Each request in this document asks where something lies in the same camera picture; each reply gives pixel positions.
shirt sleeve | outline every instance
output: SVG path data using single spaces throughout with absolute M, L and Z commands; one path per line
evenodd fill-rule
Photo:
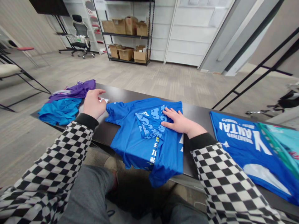
M 122 120 L 128 115 L 131 110 L 131 102 L 114 102 L 109 103 L 106 106 L 106 111 L 108 112 L 108 117 L 105 119 L 106 122 L 114 123 L 120 125 Z
M 56 223 L 66 209 L 92 136 L 92 129 L 71 122 L 47 152 L 0 196 L 0 223 Z
M 206 145 L 205 139 L 213 144 Z M 207 195 L 210 223 L 283 224 L 278 212 L 270 207 L 251 179 L 222 148 L 221 143 L 215 142 L 208 133 L 190 141 L 198 177 Z

television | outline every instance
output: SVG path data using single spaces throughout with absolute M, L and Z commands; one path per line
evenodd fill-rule
M 62 0 L 29 0 L 38 14 L 69 16 Z

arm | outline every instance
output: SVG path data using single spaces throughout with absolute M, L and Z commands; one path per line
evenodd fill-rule
M 0 195 L 1 223 L 59 220 L 98 125 L 97 118 L 105 111 L 106 102 L 98 101 L 102 92 L 88 91 L 84 113 L 67 126 L 21 179 Z
M 161 124 L 186 133 L 190 139 L 198 177 L 207 194 L 211 223 L 283 223 L 251 179 L 202 126 L 174 110 L 166 109 L 165 114 L 174 123 Z

gray pants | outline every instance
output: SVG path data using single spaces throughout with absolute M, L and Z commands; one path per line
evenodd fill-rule
M 58 223 L 109 223 L 105 195 L 112 187 L 113 175 L 109 170 L 83 165 L 72 188 L 68 206 Z M 165 203 L 161 220 L 173 224 L 208 224 L 206 214 L 176 195 Z

black cuff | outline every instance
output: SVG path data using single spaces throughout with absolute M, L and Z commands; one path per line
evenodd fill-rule
M 191 150 L 201 149 L 218 143 L 210 133 L 204 133 L 190 139 Z
M 88 114 L 83 113 L 79 114 L 79 116 L 77 116 L 74 121 L 78 122 L 79 124 L 85 125 L 93 131 L 99 125 L 99 122 L 96 119 L 94 119 L 92 116 Z

